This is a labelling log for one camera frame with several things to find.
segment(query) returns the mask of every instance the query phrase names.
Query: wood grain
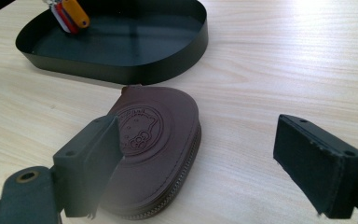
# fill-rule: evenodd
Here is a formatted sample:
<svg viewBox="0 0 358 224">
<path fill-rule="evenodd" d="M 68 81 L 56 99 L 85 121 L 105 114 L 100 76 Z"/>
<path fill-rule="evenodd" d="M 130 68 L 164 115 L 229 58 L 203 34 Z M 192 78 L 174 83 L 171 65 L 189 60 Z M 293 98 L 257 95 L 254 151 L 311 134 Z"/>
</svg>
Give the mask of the wood grain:
<svg viewBox="0 0 358 224">
<path fill-rule="evenodd" d="M 209 46 L 191 69 L 157 84 L 197 101 L 200 151 L 175 201 L 138 223 L 357 223 L 317 216 L 272 159 L 277 118 L 290 114 L 358 148 L 358 1 L 202 0 Z M 0 11 L 0 193 L 20 169 L 51 156 L 104 115 L 121 86 L 34 68 L 16 49 L 46 9 L 17 0 Z M 104 211 L 64 223 L 133 223 Z"/>
</svg>

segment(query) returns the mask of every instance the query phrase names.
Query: brown leather pouch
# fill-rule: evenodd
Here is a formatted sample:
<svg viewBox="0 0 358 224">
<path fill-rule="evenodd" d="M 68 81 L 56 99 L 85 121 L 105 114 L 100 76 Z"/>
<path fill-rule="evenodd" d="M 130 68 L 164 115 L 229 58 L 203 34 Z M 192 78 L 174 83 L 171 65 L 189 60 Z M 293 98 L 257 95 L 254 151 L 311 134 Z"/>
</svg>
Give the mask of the brown leather pouch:
<svg viewBox="0 0 358 224">
<path fill-rule="evenodd" d="M 127 219 L 152 217 L 177 195 L 196 158 L 196 102 L 175 89 L 129 86 L 109 113 L 118 115 L 124 158 L 101 205 Z"/>
</svg>

